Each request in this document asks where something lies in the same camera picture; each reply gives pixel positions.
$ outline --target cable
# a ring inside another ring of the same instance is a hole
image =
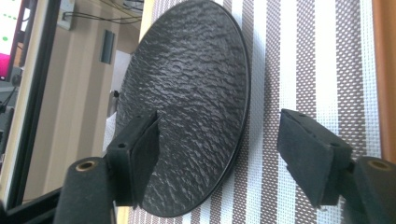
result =
[[[100,0],[100,1],[103,2],[103,3],[105,3],[106,5],[108,5],[108,6],[110,6],[110,7],[114,7],[116,10],[118,10],[118,11],[120,11],[120,12],[123,12],[123,13],[125,13],[125,14],[127,14],[127,15],[129,15],[129,16],[133,16],[132,14],[126,12],[126,11],[125,11],[125,8],[123,8],[123,7],[121,7],[121,8],[117,7],[117,5],[115,5],[115,3],[112,2],[112,1],[111,1],[111,3],[112,3],[113,5],[109,4],[107,1],[104,1],[104,0]]]
[[[132,6],[127,6],[127,5],[125,5],[125,3],[123,4],[123,6],[122,5],[120,5],[120,4],[118,4],[118,3],[116,3],[116,2],[114,2],[113,0],[110,0],[111,1],[111,3],[114,5],[114,6],[116,6],[116,7],[121,7],[121,8],[126,8],[126,9],[131,9],[131,8],[133,8],[133,9],[136,9],[136,10],[139,10],[139,11],[143,11],[143,9],[141,9],[141,8],[138,8],[138,7],[132,7]]]
[[[90,20],[95,20],[95,21],[110,21],[110,22],[114,22],[116,24],[121,24],[121,25],[133,24],[133,23],[137,23],[137,22],[141,21],[141,17],[106,19],[106,18],[97,17],[97,16],[93,16],[90,14],[82,13],[82,12],[65,12],[64,17],[66,17],[66,16],[90,19]],[[122,20],[129,20],[129,19],[136,19],[136,21],[122,21]]]
[[[129,19],[142,19],[142,17],[125,17],[125,18],[116,18],[116,19],[106,19],[106,18],[102,18],[102,17],[98,17],[98,16],[94,16],[88,13],[83,13],[83,12],[64,12],[64,16],[71,16],[71,15],[83,15],[83,16],[87,16],[87,17],[93,17],[96,19],[103,19],[106,21],[121,21],[121,20],[129,20]]]
[[[7,99],[0,105],[0,114],[1,113],[6,113],[7,105],[9,103],[9,100],[11,99],[12,94],[14,94],[14,91],[17,89],[17,87],[14,87],[12,92],[9,94]]]
[[[142,9],[142,8],[138,8],[138,7],[130,7],[130,6],[127,6],[127,5],[124,5],[124,8],[128,8],[128,9],[131,9],[131,8],[133,8],[133,9],[135,9],[135,10],[143,11],[143,9]]]

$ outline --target white and gray stripes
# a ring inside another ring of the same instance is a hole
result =
[[[296,110],[297,4],[280,1],[279,109]],[[296,184],[278,157],[276,223],[294,223]]]
[[[153,21],[184,0],[157,0]],[[138,209],[130,223],[341,223],[341,205],[314,210],[278,157],[281,108],[341,134],[354,155],[380,156],[371,1],[215,0],[247,42],[252,92],[235,170],[212,197],[178,218]]]

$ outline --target wall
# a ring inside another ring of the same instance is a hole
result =
[[[139,30],[136,27],[129,25],[120,27],[111,90],[120,91],[121,83],[131,60],[131,53],[136,50],[138,42]]]
[[[114,17],[90,1],[77,1],[76,10]],[[72,30],[57,28],[25,201],[59,188],[74,161],[101,156],[115,55],[112,64],[99,62],[105,29],[117,45],[115,23],[74,18]]]

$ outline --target round plate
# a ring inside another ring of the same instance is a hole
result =
[[[249,92],[245,42],[221,6],[187,1],[152,25],[129,64],[117,115],[117,131],[144,112],[161,117],[143,209],[176,217],[210,196],[238,152]]]

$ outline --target pink object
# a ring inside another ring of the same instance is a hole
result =
[[[0,77],[7,76],[9,58],[9,55],[0,53]]]

